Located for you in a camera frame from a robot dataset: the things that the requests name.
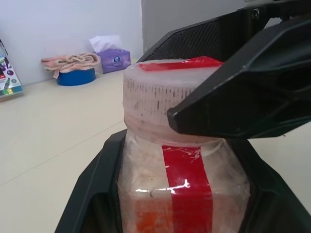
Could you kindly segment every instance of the floor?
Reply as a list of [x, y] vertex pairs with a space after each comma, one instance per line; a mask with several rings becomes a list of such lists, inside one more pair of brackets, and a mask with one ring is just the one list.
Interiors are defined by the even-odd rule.
[[[105, 140], [125, 129], [123, 72], [87, 85], [55, 80], [0, 102], [0, 231], [52, 233], [73, 187]], [[311, 124], [251, 143], [311, 213]]]

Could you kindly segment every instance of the clear plastic container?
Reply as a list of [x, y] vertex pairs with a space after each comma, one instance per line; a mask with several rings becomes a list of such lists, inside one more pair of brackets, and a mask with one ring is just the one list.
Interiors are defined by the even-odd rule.
[[181, 68], [144, 70], [135, 64], [125, 71], [129, 130], [119, 177], [123, 232], [237, 233], [250, 196], [238, 159], [225, 140], [180, 135], [166, 117], [219, 65], [151, 63], [179, 63]]

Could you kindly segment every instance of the black plastic frame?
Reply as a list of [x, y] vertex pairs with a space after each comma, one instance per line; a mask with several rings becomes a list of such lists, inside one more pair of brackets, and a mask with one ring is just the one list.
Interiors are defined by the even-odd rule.
[[[122, 233], [117, 180], [126, 130], [113, 134], [80, 175], [56, 233]], [[251, 185], [240, 233], [310, 233], [311, 217], [247, 140], [229, 140]]]
[[55, 233], [122, 232], [117, 180], [125, 135], [111, 135], [82, 172]]
[[189, 59], [199, 56], [210, 56], [225, 62], [254, 35], [263, 30], [271, 18], [286, 20], [310, 11], [311, 1], [309, 0], [243, 8], [168, 32], [145, 52], [138, 62]]
[[310, 41], [311, 15], [258, 32], [168, 110], [171, 128], [182, 134], [248, 139], [281, 136], [308, 123]]

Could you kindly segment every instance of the blue tape roll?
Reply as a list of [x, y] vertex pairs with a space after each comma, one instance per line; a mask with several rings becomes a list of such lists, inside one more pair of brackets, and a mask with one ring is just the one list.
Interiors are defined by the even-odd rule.
[[74, 70], [69, 73], [59, 73], [57, 84], [61, 86], [78, 86], [90, 83], [95, 79], [95, 69]]

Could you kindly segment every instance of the screw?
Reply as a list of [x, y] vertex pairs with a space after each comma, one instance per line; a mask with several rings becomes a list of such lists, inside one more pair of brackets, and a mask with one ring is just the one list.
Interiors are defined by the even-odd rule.
[[259, 19], [259, 10], [258, 9], [253, 10], [252, 18], [253, 19]]

